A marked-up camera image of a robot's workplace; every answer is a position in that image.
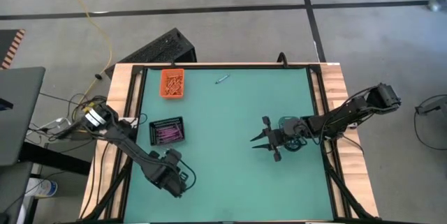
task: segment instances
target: wooden table frame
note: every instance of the wooden table frame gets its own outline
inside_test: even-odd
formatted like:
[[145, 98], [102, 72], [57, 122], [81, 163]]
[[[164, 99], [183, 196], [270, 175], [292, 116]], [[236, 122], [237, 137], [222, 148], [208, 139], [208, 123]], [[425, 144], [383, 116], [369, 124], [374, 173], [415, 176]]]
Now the wooden table frame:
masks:
[[[134, 117], [140, 111], [139, 96], [142, 93], [143, 86], [141, 70], [144, 67], [166, 68], [170, 64], [117, 64], [115, 66], [112, 83], [110, 85], [108, 95], [108, 105], [117, 111], [120, 117]], [[348, 94], [339, 64], [313, 64], [313, 63], [184, 63], [176, 64], [180, 68], [306, 68], [308, 78], [312, 80], [309, 88], [312, 93], [314, 107], [318, 108], [318, 113], [323, 114], [329, 110], [333, 110], [340, 106], [347, 98]], [[360, 144], [356, 130], [347, 130], [345, 135]], [[104, 193], [110, 186], [113, 177], [116, 177], [119, 169], [124, 164], [126, 156], [121, 154], [116, 146], [109, 145], [105, 150], [106, 142], [98, 141], [96, 144], [95, 180], [90, 203], [87, 206], [85, 216], [91, 212], [96, 205], [96, 201], [102, 198]], [[331, 150], [334, 146], [325, 143], [323, 148]], [[369, 177], [366, 170], [365, 160], [362, 152], [352, 144], [340, 140], [337, 149], [329, 156], [330, 162], [335, 167], [338, 174], [342, 174], [342, 178], [346, 186], [357, 198], [359, 203], [372, 215], [377, 216], [376, 204], [372, 194]], [[101, 188], [98, 192], [99, 171], [102, 169]], [[126, 178], [117, 189], [113, 201], [103, 212], [104, 218], [122, 218], [124, 216], [123, 199], [126, 199], [127, 190], [123, 191], [123, 187], [127, 188], [130, 178]], [[90, 169], [89, 179], [86, 185], [84, 200], [82, 202], [83, 210], [90, 198], [91, 183], [93, 181], [93, 169]], [[329, 186], [332, 212], [334, 217], [351, 217], [350, 208], [346, 200], [340, 195], [338, 187], [332, 182]]]

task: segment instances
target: teal tabletop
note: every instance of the teal tabletop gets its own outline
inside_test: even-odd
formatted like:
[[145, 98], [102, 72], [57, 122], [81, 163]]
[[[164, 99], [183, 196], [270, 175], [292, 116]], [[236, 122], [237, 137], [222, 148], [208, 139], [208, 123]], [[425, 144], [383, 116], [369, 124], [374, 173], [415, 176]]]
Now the teal tabletop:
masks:
[[[147, 71], [141, 102], [147, 120], [137, 144], [147, 152], [178, 150], [197, 181], [174, 198], [134, 164], [125, 223], [332, 220], [320, 146], [307, 140], [298, 152], [280, 149], [277, 163], [271, 151], [251, 148], [268, 143], [250, 142], [265, 127], [263, 116], [276, 128], [281, 117], [314, 114], [306, 69], [186, 69], [178, 100], [160, 97], [160, 80], [160, 70]], [[149, 122], [171, 117], [183, 117], [185, 141], [152, 147]], [[190, 185], [192, 174], [179, 167]]]

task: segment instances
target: orange striped tape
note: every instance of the orange striped tape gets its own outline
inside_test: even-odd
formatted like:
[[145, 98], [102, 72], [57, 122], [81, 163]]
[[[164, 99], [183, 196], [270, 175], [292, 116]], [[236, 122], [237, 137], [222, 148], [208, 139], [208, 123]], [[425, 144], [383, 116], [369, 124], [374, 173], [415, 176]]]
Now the orange striped tape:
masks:
[[0, 64], [0, 70], [9, 69], [10, 68], [10, 66], [11, 66], [11, 64], [13, 62], [15, 53], [17, 52], [17, 50], [19, 48], [19, 45], [22, 42], [22, 39], [23, 39], [24, 35], [25, 35], [25, 30], [24, 29], [20, 29], [15, 34], [14, 40], [11, 43], [11, 46], [9, 47], [8, 52], [6, 53], [5, 59]]

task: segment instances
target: orange container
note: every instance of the orange container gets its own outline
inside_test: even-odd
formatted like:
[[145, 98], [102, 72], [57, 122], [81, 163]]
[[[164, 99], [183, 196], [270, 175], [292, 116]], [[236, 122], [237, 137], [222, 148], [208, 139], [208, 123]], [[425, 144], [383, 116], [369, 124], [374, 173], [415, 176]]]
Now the orange container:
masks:
[[160, 96], [165, 99], [183, 98], [184, 69], [161, 70]]

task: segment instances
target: blue marker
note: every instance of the blue marker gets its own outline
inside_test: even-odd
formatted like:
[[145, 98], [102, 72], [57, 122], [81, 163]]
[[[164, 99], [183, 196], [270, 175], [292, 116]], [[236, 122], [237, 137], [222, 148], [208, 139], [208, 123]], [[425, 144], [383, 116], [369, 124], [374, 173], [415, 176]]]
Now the blue marker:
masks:
[[223, 76], [221, 79], [216, 81], [216, 84], [220, 84], [222, 81], [224, 81], [225, 79], [227, 79], [230, 76], [230, 74]]

